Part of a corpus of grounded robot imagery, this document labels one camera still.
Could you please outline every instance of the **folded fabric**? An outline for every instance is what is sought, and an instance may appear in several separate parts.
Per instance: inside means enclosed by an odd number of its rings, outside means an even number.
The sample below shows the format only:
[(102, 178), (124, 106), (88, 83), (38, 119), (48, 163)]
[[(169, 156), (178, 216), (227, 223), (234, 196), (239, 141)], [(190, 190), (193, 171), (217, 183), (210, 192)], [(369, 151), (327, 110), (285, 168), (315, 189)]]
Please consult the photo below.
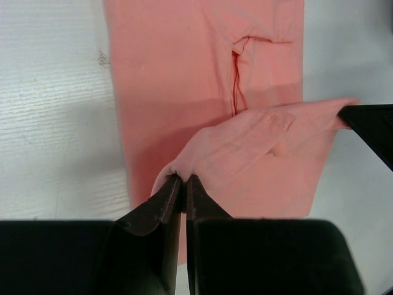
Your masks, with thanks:
[(149, 198), (160, 170), (200, 129), (302, 100), (303, 0), (105, 5), (133, 206)]
[[(158, 175), (153, 193), (177, 173), (196, 174), (234, 217), (295, 218), (309, 214), (334, 137), (336, 116), (353, 98), (253, 109), (201, 129)], [(182, 223), (179, 259), (185, 261)]]

